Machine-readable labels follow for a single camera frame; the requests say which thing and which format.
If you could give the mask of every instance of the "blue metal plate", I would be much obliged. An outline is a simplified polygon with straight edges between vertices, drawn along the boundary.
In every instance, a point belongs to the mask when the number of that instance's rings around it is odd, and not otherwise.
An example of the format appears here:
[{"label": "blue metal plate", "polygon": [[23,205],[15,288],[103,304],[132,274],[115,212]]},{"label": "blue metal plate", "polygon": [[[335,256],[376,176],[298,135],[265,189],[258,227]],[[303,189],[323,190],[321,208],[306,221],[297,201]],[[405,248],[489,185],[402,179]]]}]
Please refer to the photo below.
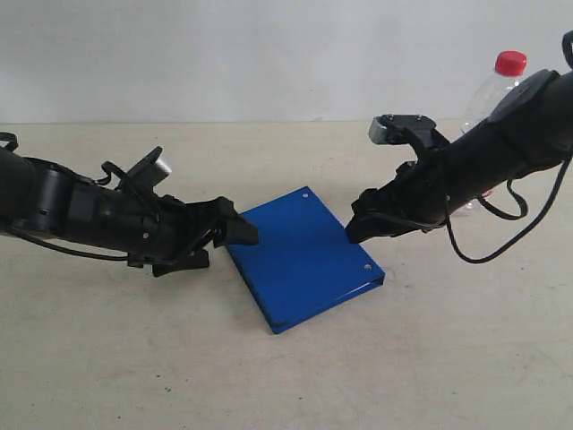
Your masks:
[{"label": "blue metal plate", "polygon": [[227,247],[274,333],[382,285],[384,271],[309,187],[247,211],[260,244]]}]

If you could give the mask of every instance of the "beige table surface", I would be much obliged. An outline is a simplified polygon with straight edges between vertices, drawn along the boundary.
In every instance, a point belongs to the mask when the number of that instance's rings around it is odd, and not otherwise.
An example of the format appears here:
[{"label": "beige table surface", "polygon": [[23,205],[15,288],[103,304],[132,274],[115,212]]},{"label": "beige table surface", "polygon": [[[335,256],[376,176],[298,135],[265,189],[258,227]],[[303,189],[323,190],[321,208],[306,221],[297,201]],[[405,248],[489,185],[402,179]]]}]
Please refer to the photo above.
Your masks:
[{"label": "beige table surface", "polygon": [[[310,185],[346,223],[412,158],[370,144],[368,125],[3,128],[20,154],[89,176],[160,144],[174,173],[158,191],[188,202],[223,194],[243,211]],[[554,175],[516,186],[533,212]],[[547,220],[484,266],[443,230],[367,242],[385,285],[278,336],[224,249],[209,270],[155,280],[0,238],[0,429],[570,429],[572,177]],[[521,226],[455,220],[472,255]]]}]

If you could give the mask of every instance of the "white wall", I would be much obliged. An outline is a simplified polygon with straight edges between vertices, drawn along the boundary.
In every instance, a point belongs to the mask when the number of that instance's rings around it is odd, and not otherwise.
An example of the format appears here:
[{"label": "white wall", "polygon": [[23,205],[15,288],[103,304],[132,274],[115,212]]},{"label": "white wall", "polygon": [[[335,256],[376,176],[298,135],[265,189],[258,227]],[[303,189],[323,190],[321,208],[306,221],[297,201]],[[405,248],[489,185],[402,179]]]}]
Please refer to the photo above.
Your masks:
[{"label": "white wall", "polygon": [[573,2],[1,0],[0,122],[459,116],[498,51],[566,71]]}]

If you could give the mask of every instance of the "plastic bottle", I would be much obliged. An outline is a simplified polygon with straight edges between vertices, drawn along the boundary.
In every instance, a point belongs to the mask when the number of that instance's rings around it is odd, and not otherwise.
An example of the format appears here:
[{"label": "plastic bottle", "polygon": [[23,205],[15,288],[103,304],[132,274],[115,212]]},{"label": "plastic bottle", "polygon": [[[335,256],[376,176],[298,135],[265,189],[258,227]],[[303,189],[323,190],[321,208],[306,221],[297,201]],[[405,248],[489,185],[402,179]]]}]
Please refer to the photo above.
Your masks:
[{"label": "plastic bottle", "polygon": [[[482,122],[498,103],[519,85],[527,66],[527,56],[518,51],[503,51],[495,62],[494,73],[479,87],[467,107],[462,123],[462,133],[467,133]],[[481,204],[473,200],[455,212],[457,215],[478,211]]]}]

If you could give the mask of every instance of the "wire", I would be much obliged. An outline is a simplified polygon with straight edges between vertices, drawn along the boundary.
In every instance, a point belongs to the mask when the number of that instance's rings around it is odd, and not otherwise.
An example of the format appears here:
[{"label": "wire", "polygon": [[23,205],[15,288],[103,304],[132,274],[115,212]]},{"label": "wire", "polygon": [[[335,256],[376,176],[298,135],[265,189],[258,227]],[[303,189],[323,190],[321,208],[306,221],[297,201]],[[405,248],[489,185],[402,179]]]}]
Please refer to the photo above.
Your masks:
[{"label": "wire", "polygon": [[75,249],[65,248],[63,246],[50,244],[42,239],[24,233],[16,228],[3,226],[3,230],[19,239],[25,240],[26,242],[30,242],[34,245],[42,246],[47,249],[51,249],[52,251],[57,251],[58,253],[74,255],[76,257],[82,258],[90,258],[91,260],[103,260],[106,262],[127,262],[128,256],[113,256],[113,255],[104,255],[104,254],[93,254],[93,253],[84,253],[83,251],[77,251]]},{"label": "wire", "polygon": [[513,188],[511,187],[512,184],[513,184],[513,179],[510,179],[508,182],[506,182],[506,187],[508,188],[508,192],[509,194],[511,194],[511,197],[513,197],[514,200],[517,202],[517,206],[519,206],[519,215],[512,215],[510,213],[502,211],[499,208],[496,208],[487,200],[485,200],[485,198],[482,195],[478,195],[476,199],[486,210],[491,212],[493,215],[500,217],[501,219],[506,219],[508,221],[517,221],[518,219],[522,219],[527,216],[529,208],[527,207],[526,199],[524,199],[521,195],[519,195],[513,190]]},{"label": "wire", "polygon": [[515,245],[517,242],[519,242],[519,240],[521,240],[531,230],[533,230],[535,227],[537,227],[539,225],[539,223],[543,220],[543,218],[545,218],[545,216],[549,212],[549,209],[555,203],[555,199],[557,198],[557,194],[561,188],[561,184],[563,183],[563,179],[565,178],[565,174],[567,173],[567,169],[569,168],[569,165],[571,164],[571,159],[573,159],[573,146],[571,146],[571,148],[569,149],[569,151],[567,153],[566,159],[561,164],[559,173],[557,174],[557,177],[555,178],[555,183],[553,184],[552,191],[550,192],[549,197],[547,198],[547,202],[545,202],[545,205],[539,211],[539,213],[534,218],[534,220],[531,221],[523,230],[521,230],[519,233],[517,233],[515,236],[513,236],[508,242],[506,242],[505,245],[501,246],[497,251],[495,251],[495,252],[493,252],[493,253],[485,256],[485,257],[482,257],[482,258],[469,257],[469,256],[465,255],[459,249],[458,242],[456,241],[456,237],[454,235],[454,230],[451,226],[451,219],[449,218],[448,192],[447,192],[446,182],[445,182],[445,168],[444,168],[445,162],[444,162],[443,157],[441,159],[442,159],[442,175],[441,175],[441,177],[442,177],[442,186],[443,186],[443,190],[444,190],[444,212],[446,215],[446,228],[448,229],[449,241],[450,241],[452,247],[454,248],[454,251],[456,252],[456,254],[458,255],[459,258],[461,258],[465,262],[469,262],[472,264],[483,264],[485,262],[490,262],[491,260],[493,260],[493,259],[499,257],[500,255],[502,255],[503,253],[505,253],[508,249],[510,249],[511,246]]}]

